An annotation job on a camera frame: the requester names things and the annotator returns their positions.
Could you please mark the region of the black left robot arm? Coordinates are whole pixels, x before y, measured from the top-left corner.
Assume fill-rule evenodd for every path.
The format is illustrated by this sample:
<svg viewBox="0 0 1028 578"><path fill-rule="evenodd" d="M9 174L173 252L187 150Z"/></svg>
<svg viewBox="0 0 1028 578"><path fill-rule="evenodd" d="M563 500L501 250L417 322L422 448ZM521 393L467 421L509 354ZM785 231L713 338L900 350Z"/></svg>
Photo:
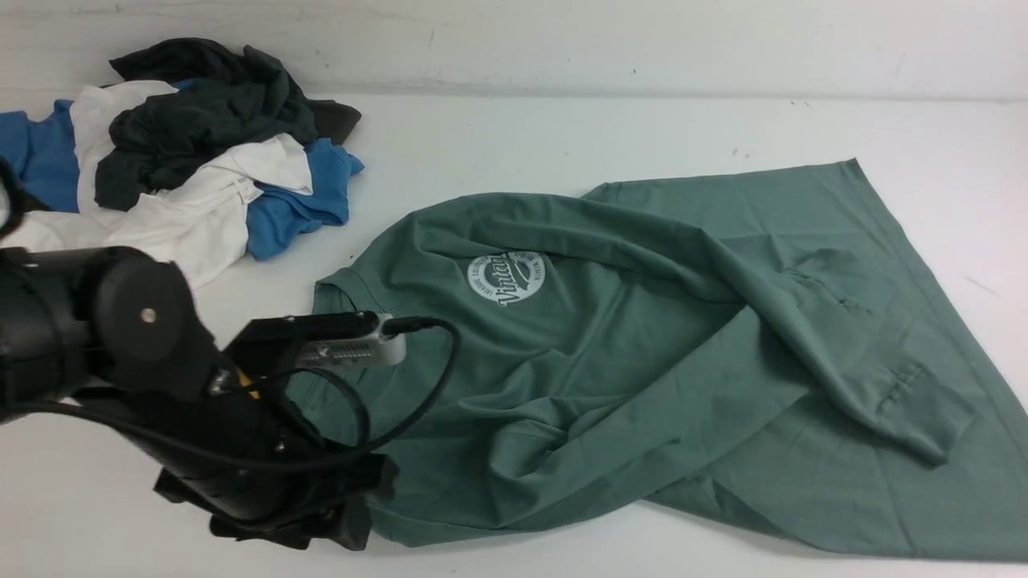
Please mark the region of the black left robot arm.
<svg viewBox="0 0 1028 578"><path fill-rule="evenodd" d="M106 425L161 466L154 491L208 512L210 533L302 550L365 549L367 498L398 469L331 442L285 395L314 344L373 336L371 312L253 320L226 350L179 267L128 248L2 252L2 421L34 413Z"/></svg>

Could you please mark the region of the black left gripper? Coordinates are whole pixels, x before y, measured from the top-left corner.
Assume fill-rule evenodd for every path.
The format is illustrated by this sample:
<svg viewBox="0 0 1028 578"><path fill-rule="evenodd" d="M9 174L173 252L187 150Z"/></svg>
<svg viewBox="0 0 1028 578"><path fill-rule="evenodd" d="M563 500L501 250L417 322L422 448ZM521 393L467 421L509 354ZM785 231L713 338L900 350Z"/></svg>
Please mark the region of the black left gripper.
<svg viewBox="0 0 1028 578"><path fill-rule="evenodd" d="M375 453L370 411L345 380L348 371L296 367L308 317L247 323L226 350L236 373L210 388L203 416L182 432L196 457L210 454L210 474L173 472L213 507L209 531L236 542L261 540L305 550L318 537L363 552L372 531L366 496L390 497L398 468ZM325 437L288 395L311 377L330 401L348 407L352 435Z"/></svg>

